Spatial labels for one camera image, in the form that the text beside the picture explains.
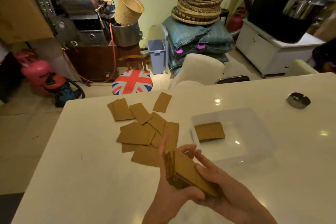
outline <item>red gas cylinder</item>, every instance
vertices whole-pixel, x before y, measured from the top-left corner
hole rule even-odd
[[[22,65],[21,73],[31,85],[44,95],[48,95],[43,85],[49,74],[55,73],[53,67],[48,62],[40,60],[36,52],[30,49],[21,50],[14,56]]]
[[[236,9],[236,12],[229,19],[229,21],[226,24],[226,29],[229,33],[235,32],[235,31],[242,28],[243,23],[244,23],[243,18],[245,17],[245,12],[246,12],[246,8],[244,8],[244,7],[238,7]],[[233,37],[234,41],[237,40],[238,35],[239,34],[237,34]]]

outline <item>white countertop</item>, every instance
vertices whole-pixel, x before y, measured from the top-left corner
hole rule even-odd
[[[192,143],[191,117],[251,107],[275,150],[226,171],[245,184],[279,224],[329,224],[336,209],[336,75],[332,73],[173,89],[167,121],[180,123],[178,146]],[[304,110],[286,98],[311,99]],[[159,170],[130,161],[116,143],[119,127],[106,105],[125,97],[150,111],[160,91],[69,101],[12,224],[140,224],[156,192]],[[187,202],[171,223],[228,223]]]
[[[248,24],[251,28],[253,28],[255,31],[257,31],[262,37],[267,39],[267,41],[269,41],[273,45],[276,45],[280,48],[293,48],[293,47],[313,47],[315,48],[325,43],[324,41],[308,33],[305,33],[300,39],[300,41],[295,44],[284,43],[279,40],[276,40],[273,36],[263,31],[258,26],[254,25],[252,22],[249,22],[247,19],[243,19],[243,21],[244,23]]]

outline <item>coffee roaster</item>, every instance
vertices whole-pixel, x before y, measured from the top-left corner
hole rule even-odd
[[[321,10],[334,1],[254,0],[248,20],[282,42],[297,43]]]
[[[37,0],[63,47],[107,46],[112,0]]]

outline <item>pink tag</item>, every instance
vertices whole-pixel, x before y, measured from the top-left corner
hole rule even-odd
[[[197,44],[196,48],[199,50],[205,49],[205,44]]]
[[[182,48],[178,48],[178,49],[175,50],[175,52],[178,53],[178,54],[181,54],[181,53],[183,53],[183,50],[182,50]]]

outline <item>white cabinet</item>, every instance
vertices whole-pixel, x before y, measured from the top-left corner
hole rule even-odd
[[[286,44],[244,19],[236,47],[265,76],[286,73],[294,60],[307,61],[323,43],[306,33],[298,43]]]

